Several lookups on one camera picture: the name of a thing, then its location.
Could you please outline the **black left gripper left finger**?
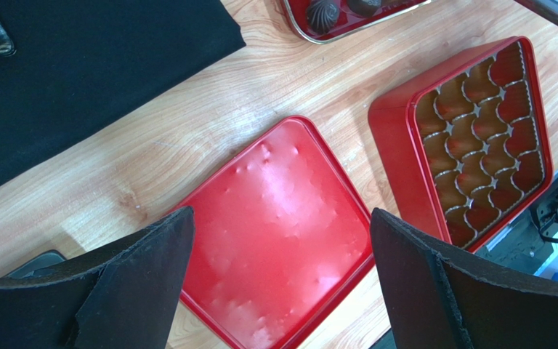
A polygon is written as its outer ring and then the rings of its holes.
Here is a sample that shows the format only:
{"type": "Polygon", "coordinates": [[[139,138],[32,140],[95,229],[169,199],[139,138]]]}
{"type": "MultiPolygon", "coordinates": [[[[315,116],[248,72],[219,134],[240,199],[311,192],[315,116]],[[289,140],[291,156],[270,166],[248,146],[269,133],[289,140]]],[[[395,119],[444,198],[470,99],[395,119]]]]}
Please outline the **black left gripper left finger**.
{"type": "Polygon", "coordinates": [[[0,278],[0,348],[164,348],[193,249],[193,208],[21,277],[0,278]]]}

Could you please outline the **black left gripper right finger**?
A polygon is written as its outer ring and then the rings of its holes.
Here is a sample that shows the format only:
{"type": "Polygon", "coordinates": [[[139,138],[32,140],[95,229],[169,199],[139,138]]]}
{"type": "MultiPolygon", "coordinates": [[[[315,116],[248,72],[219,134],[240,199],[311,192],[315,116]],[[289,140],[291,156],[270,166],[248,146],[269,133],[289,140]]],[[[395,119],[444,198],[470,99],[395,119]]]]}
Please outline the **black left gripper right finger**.
{"type": "Polygon", "coordinates": [[[373,256],[398,348],[558,348],[558,281],[478,257],[374,209],[373,256]]]}

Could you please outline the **red chocolate serving tray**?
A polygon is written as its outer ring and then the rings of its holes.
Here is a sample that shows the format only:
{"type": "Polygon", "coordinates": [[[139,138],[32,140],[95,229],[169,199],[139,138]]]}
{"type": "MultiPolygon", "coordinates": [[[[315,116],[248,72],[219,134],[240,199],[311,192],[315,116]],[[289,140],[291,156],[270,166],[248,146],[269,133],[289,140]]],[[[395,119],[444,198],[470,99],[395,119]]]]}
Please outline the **red chocolate serving tray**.
{"type": "Polygon", "coordinates": [[[350,34],[357,33],[375,24],[404,15],[419,7],[430,4],[427,0],[413,1],[383,1],[382,7],[373,17],[361,17],[351,12],[347,1],[335,1],[340,8],[337,24],[324,35],[314,33],[306,21],[306,8],[311,1],[289,1],[280,2],[286,20],[292,31],[302,39],[313,44],[329,44],[342,39],[350,34]]]}

